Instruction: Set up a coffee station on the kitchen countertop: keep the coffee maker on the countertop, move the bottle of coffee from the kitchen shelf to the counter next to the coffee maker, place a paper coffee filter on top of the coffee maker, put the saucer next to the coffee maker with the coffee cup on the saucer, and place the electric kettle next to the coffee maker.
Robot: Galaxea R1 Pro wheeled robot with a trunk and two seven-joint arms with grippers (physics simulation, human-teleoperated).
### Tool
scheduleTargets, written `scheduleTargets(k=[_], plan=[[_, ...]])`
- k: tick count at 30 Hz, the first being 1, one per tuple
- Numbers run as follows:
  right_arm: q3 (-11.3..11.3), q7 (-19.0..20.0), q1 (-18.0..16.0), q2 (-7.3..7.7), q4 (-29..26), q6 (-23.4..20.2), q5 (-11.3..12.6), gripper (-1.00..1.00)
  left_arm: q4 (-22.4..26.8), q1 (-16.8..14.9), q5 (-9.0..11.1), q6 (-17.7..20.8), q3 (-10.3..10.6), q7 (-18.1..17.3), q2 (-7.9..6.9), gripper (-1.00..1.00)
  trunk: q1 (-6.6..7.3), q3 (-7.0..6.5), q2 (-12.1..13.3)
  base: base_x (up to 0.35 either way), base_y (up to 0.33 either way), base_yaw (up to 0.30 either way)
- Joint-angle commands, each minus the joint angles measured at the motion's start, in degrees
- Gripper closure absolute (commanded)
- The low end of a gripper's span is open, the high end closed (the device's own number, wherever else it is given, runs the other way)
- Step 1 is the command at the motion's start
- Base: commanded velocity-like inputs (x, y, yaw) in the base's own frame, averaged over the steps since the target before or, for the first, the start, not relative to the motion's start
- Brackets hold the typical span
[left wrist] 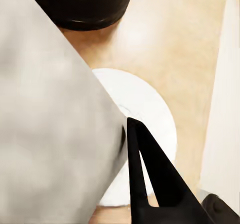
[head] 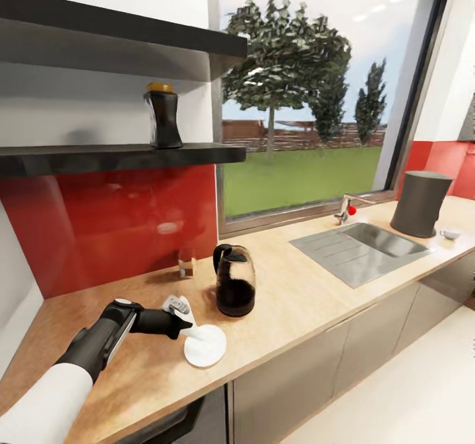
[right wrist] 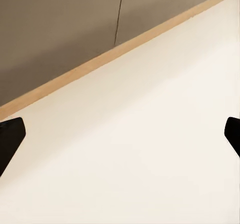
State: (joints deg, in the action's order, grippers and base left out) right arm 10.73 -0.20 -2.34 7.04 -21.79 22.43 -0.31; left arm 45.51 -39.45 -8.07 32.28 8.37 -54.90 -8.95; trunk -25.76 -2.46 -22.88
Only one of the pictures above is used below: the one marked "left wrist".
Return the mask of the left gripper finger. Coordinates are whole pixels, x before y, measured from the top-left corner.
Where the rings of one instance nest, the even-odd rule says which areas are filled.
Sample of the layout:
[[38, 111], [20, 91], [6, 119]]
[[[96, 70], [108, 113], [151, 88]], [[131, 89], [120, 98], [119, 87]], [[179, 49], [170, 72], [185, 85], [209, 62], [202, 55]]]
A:
[[[145, 124], [127, 118], [131, 224], [214, 224]], [[158, 207], [145, 186], [145, 163]]]

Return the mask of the electric kettle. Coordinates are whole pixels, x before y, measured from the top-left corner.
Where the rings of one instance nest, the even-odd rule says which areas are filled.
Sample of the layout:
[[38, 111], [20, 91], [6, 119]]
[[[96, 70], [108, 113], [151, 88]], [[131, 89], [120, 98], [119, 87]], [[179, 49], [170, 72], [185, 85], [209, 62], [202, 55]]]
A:
[[57, 27], [78, 31], [104, 29], [126, 12], [130, 0], [35, 0]]

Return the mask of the paper coffee filter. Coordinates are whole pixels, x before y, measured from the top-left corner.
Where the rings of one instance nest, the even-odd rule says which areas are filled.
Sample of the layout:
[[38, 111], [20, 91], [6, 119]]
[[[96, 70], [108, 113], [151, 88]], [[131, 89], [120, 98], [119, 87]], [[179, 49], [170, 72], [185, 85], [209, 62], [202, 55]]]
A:
[[88, 224], [127, 117], [35, 0], [0, 0], [0, 224]]

